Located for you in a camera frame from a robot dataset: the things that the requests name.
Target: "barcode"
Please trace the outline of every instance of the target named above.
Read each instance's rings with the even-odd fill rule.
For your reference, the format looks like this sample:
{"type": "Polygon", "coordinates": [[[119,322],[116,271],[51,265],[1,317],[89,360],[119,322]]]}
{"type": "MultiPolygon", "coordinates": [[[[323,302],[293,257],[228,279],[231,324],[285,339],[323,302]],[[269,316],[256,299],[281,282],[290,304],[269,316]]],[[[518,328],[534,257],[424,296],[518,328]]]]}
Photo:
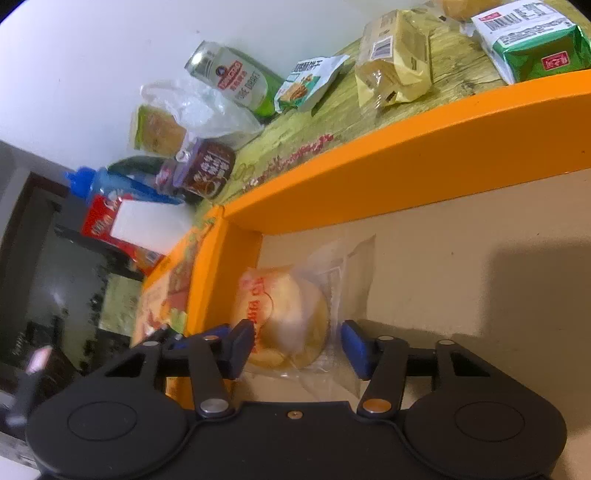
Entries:
{"type": "Polygon", "coordinates": [[[209,72],[212,69],[212,60],[208,59],[207,57],[203,57],[197,66],[195,67],[195,72],[199,75],[203,75],[204,77],[209,77],[209,72]]]}
{"type": "Polygon", "coordinates": [[[523,22],[523,20],[520,19],[517,15],[508,14],[503,17],[494,18],[492,20],[487,20],[486,22],[484,22],[484,24],[488,28],[490,28],[491,31],[495,31],[495,30],[498,30],[499,28],[510,27],[511,25],[515,25],[515,24],[521,23],[521,22],[523,22]]]}
{"type": "Polygon", "coordinates": [[[385,59],[392,56],[392,40],[393,36],[390,35],[383,40],[379,40],[374,43],[374,48],[372,50],[371,55],[369,56],[370,60],[377,60],[377,59],[385,59]]]}

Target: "red label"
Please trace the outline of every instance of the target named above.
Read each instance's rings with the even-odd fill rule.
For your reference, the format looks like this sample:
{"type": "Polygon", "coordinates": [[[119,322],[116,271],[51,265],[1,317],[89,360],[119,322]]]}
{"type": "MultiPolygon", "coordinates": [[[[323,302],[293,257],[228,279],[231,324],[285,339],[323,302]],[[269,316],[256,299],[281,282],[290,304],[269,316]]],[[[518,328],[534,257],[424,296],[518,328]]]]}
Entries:
{"type": "Polygon", "coordinates": [[[569,54],[566,51],[561,51],[559,53],[555,53],[554,55],[549,55],[548,57],[544,57],[542,59],[542,65],[544,66],[544,70],[554,70],[560,67],[564,67],[570,63],[569,54]]]}
{"type": "Polygon", "coordinates": [[[232,63],[232,65],[230,66],[230,68],[228,68],[226,74],[220,79],[219,83],[217,84],[217,87],[221,90],[227,89],[236,79],[236,77],[240,73],[240,70],[242,70],[242,62],[235,60],[234,63],[232,63]]]}
{"type": "Polygon", "coordinates": [[[500,16],[501,14],[499,12],[493,12],[485,17],[478,17],[478,20],[486,22],[487,20],[494,20],[495,18],[499,18],[500,16]]]}

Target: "silver rivet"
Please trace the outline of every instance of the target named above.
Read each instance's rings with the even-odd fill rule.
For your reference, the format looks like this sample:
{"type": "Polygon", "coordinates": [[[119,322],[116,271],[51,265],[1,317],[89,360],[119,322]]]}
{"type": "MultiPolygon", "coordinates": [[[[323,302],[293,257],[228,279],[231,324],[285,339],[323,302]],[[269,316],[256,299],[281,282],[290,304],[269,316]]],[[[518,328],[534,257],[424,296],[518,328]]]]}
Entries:
{"type": "Polygon", "coordinates": [[[204,413],[221,413],[226,411],[229,406],[228,402],[222,398],[208,398],[199,405],[204,413]]]}
{"type": "Polygon", "coordinates": [[[304,416],[304,414],[302,412],[300,412],[299,410],[292,410],[292,411],[287,412],[287,418],[292,419],[292,420],[299,420],[303,416],[304,416]]]}
{"type": "Polygon", "coordinates": [[[363,402],[363,409],[369,413],[386,413],[392,404],[383,398],[370,398],[363,402]]]}

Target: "white paper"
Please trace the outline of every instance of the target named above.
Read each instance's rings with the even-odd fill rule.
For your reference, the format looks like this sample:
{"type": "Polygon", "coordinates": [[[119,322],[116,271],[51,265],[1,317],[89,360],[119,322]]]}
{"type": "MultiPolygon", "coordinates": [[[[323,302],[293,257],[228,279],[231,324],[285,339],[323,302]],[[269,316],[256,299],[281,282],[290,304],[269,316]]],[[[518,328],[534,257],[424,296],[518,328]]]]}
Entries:
{"type": "Polygon", "coordinates": [[[168,255],[193,225],[195,211],[189,205],[123,200],[111,236],[168,255]]]}

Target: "green and white package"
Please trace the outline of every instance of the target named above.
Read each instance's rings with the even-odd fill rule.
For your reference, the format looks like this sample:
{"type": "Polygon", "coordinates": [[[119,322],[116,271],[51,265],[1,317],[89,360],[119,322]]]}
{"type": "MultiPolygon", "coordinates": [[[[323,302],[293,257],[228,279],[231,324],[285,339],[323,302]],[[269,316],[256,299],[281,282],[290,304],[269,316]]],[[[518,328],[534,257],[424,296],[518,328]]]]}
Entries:
{"type": "Polygon", "coordinates": [[[298,62],[275,95],[275,111],[281,113],[288,108],[297,108],[300,112],[310,110],[322,98],[348,58],[348,55],[339,55],[298,62]]]}
{"type": "Polygon", "coordinates": [[[581,28],[543,2],[518,0],[472,17],[482,48],[507,83],[591,67],[581,28]]]}

